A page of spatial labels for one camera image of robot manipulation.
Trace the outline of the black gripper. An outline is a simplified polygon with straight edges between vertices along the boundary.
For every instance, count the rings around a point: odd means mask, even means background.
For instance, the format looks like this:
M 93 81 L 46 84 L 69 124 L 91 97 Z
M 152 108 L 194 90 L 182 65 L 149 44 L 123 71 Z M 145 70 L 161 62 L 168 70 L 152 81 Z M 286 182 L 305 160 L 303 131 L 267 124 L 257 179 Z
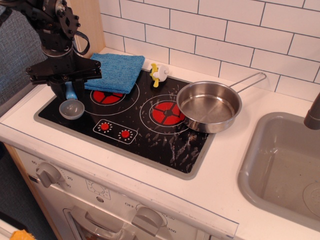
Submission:
M 101 63 L 75 53 L 73 50 L 62 56 L 48 56 L 46 60 L 26 68 L 33 85 L 49 84 L 51 90 L 61 101 L 66 98 L 65 82 L 72 81 L 78 100 L 85 93 L 84 81 L 102 77 Z

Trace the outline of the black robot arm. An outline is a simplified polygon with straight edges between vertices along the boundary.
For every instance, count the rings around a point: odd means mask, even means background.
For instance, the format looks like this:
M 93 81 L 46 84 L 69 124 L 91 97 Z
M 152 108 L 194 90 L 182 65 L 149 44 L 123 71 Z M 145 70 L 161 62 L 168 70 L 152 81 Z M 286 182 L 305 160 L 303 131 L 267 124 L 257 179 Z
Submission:
M 33 85 L 46 84 L 62 101 L 68 99 L 67 90 L 72 87 L 80 100 L 88 80 L 102 77 L 101 63 L 85 58 L 88 44 L 83 51 L 75 46 L 75 37 L 89 38 L 78 30 L 79 16 L 73 14 L 65 0 L 2 0 L 5 7 L 0 15 L 4 23 L 12 11 L 24 15 L 41 41 L 46 60 L 26 68 Z

